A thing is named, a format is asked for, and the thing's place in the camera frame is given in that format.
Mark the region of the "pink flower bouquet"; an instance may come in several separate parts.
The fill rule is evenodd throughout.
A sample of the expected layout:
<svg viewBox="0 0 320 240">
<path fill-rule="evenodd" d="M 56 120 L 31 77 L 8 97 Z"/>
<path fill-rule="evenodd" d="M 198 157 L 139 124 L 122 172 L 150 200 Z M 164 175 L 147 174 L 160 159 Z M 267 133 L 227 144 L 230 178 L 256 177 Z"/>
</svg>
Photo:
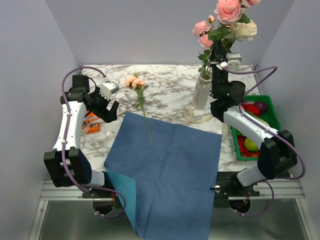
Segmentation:
<svg viewBox="0 0 320 240">
<path fill-rule="evenodd" d="M 146 85 L 146 83 L 143 79 L 139 78 L 138 73 L 134 73 L 133 75 L 128 76 L 125 80 L 125 85 L 128 88 L 134 90 L 135 93 L 137 94 L 137 99 L 136 99 L 136 102 L 134 103 L 134 107 L 135 107 L 135 109 L 140 108 L 143 113 L 148 136 L 149 136 L 149 140 L 150 140 L 150 143 L 152 144 L 153 143 L 152 135 L 150 132 L 149 122 L 148 122 L 148 118 L 147 118 L 146 111 L 145 111 L 146 98 L 144 95 L 144 90 L 146 90 L 148 88 L 148 86 Z"/>
</svg>

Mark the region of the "small white flower sprig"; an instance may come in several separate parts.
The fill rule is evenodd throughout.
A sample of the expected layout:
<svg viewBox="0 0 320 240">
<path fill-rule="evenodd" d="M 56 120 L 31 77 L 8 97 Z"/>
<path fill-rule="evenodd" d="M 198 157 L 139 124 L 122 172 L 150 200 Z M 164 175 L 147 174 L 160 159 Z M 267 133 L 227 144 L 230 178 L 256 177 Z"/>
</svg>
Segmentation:
<svg viewBox="0 0 320 240">
<path fill-rule="evenodd" d="M 239 42 L 252 41 L 257 35 L 257 25 L 253 20 L 249 23 L 237 22 L 232 30 L 235 39 Z"/>
</svg>

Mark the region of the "pink rose stem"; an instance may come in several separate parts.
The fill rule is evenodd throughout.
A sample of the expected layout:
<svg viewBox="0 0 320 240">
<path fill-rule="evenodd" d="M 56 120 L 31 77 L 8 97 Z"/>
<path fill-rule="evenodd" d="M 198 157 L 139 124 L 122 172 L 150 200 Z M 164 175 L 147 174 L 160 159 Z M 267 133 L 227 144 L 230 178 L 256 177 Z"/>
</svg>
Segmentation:
<svg viewBox="0 0 320 240">
<path fill-rule="evenodd" d="M 198 38 L 198 42 L 203 48 L 203 53 L 199 53 L 198 59 L 201 60 L 201 67 L 198 69 L 200 76 L 205 80 L 211 79 L 210 56 L 213 45 L 221 41 L 227 52 L 230 52 L 235 37 L 233 35 L 233 24 L 222 24 L 217 21 L 218 26 L 214 27 L 215 17 L 209 15 L 207 20 L 195 24 L 192 34 Z"/>
<path fill-rule="evenodd" d="M 242 0 L 242 5 L 246 8 L 251 8 L 260 3 L 261 0 Z"/>
</svg>

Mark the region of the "single green flower stem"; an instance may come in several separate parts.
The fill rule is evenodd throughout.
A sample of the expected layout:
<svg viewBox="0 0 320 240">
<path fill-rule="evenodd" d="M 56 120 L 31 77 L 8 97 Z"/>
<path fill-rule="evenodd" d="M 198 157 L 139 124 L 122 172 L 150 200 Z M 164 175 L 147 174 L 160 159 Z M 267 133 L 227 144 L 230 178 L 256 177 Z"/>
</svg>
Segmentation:
<svg viewBox="0 0 320 240">
<path fill-rule="evenodd" d="M 244 8 L 250 7 L 249 0 L 219 0 L 213 12 L 223 25 L 231 25 L 237 22 L 248 24 L 251 20 L 244 14 Z"/>
</svg>

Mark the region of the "blue wrapping paper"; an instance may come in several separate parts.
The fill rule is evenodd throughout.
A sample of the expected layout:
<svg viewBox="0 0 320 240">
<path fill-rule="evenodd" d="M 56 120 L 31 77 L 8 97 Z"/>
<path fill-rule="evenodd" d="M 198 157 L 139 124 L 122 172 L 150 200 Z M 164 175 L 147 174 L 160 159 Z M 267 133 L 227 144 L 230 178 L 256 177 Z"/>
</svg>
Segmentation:
<svg viewBox="0 0 320 240">
<path fill-rule="evenodd" d="M 145 240 L 209 238 L 222 136 L 128 112 L 104 162 Z"/>
</svg>

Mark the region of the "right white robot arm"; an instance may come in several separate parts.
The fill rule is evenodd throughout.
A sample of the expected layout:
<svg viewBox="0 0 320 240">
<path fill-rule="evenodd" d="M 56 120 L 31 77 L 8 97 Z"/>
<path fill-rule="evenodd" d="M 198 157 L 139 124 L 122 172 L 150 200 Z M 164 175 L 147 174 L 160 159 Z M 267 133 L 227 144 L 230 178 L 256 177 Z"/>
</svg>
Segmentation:
<svg viewBox="0 0 320 240">
<path fill-rule="evenodd" d="M 232 72 L 227 63 L 228 52 L 220 40 L 213 44 L 210 56 L 212 115 L 252 140 L 260 154 L 257 163 L 238 172 L 230 180 L 230 191 L 241 196 L 248 187 L 260 181 L 273 180 L 297 165 L 297 152 L 292 134 L 262 124 L 242 110 L 246 86 L 241 81 L 229 81 Z"/>
</svg>

